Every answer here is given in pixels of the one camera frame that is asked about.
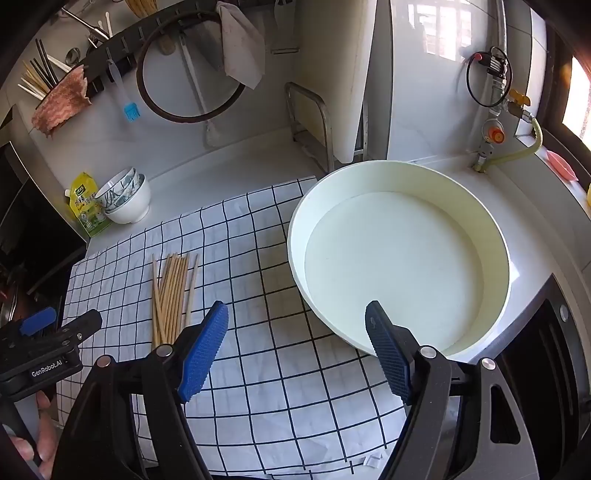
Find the person's left hand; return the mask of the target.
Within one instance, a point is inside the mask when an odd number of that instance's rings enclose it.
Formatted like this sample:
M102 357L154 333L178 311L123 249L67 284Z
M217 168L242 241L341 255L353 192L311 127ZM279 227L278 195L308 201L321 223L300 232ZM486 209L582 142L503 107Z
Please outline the person's left hand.
M51 402L42 390L37 391L35 396L29 396L16 403L19 417L35 441L35 447L26 439L17 436L15 430L9 435L14 447L26 462L33 462L35 455L39 456L41 462L37 466L38 476L43 479L50 479L52 476L58 443L56 428L50 416L50 406Z

